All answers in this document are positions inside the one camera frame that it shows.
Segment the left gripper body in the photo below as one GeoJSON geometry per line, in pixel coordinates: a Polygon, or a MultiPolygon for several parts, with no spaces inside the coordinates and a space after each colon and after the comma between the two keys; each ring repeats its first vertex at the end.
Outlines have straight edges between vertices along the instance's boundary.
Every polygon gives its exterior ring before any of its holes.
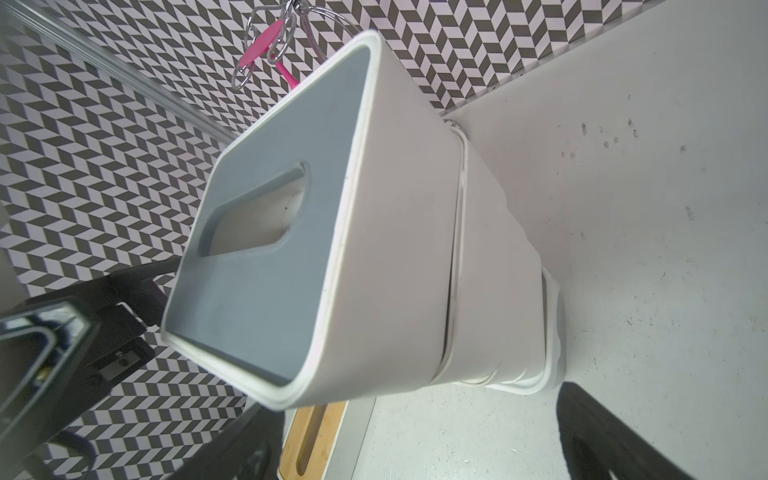
{"type": "Polygon", "coordinates": [[[92,472],[92,443],[68,426],[156,356],[121,300],[43,295],[1,317],[1,471],[51,474],[39,447],[57,444],[92,472]]]}

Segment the pink plastic goblet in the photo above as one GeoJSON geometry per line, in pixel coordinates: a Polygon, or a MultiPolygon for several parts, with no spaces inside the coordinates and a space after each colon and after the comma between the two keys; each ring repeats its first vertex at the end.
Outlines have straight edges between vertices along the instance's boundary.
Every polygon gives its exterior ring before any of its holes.
{"type": "Polygon", "coordinates": [[[296,26],[297,20],[293,15],[275,21],[263,31],[256,28],[253,18],[249,19],[243,37],[245,51],[238,60],[231,78],[235,91],[241,90],[251,79],[259,58],[276,68],[290,89],[299,85],[299,80],[283,64],[283,57],[293,40],[296,26]]]}

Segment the bamboo lid box back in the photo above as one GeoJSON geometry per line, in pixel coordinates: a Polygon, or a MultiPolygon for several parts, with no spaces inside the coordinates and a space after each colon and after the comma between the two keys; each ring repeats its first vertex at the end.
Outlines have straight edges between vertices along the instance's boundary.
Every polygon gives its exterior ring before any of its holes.
{"type": "Polygon", "coordinates": [[[545,306],[545,365],[543,372],[528,380],[493,383],[486,388],[530,396],[558,388],[566,372],[566,315],[559,283],[542,268],[545,306]]]}

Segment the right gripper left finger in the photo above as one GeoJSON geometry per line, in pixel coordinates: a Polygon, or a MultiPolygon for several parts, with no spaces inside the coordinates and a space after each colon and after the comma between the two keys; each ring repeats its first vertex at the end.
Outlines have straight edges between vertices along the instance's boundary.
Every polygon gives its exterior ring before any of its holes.
{"type": "Polygon", "coordinates": [[[277,479],[285,413],[251,405],[168,479],[277,479]]]}

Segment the bamboo lid box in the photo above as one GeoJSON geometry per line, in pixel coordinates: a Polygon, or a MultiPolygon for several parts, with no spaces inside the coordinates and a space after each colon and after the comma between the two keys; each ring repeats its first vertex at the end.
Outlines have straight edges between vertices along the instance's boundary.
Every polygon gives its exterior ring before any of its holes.
{"type": "Polygon", "coordinates": [[[530,396],[558,388],[566,372],[566,315],[559,283],[542,268],[545,306],[545,365],[543,372],[528,380],[493,383],[486,388],[530,396]]]}
{"type": "Polygon", "coordinates": [[[373,398],[286,412],[280,479],[351,479],[375,406],[373,398]]]}

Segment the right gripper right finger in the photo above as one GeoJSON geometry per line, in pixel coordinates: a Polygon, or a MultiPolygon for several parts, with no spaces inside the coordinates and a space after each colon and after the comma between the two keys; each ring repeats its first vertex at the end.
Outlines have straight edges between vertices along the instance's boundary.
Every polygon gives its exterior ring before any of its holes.
{"type": "Polygon", "coordinates": [[[576,383],[561,385],[556,415],[572,479],[690,477],[576,383]]]}

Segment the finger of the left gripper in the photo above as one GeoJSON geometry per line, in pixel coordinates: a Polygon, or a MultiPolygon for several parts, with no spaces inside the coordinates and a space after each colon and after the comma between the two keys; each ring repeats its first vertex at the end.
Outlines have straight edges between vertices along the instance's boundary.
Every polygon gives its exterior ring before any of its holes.
{"type": "Polygon", "coordinates": [[[175,274],[180,262],[179,256],[172,256],[165,260],[125,268],[38,295],[35,297],[35,304],[73,297],[99,311],[125,303],[146,325],[159,325],[168,296],[158,287],[155,279],[162,275],[175,274]]]}

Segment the grey lid box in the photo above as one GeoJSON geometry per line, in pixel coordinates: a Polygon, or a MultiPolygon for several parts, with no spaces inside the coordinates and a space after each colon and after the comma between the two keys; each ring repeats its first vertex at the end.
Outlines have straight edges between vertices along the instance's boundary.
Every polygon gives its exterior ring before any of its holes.
{"type": "Polygon", "coordinates": [[[163,341],[272,410],[427,386],[460,164],[383,37],[357,35],[221,153],[163,341]]]}
{"type": "Polygon", "coordinates": [[[432,382],[527,382],[545,369],[540,256],[504,189],[470,144],[461,148],[445,351],[432,382]]]}

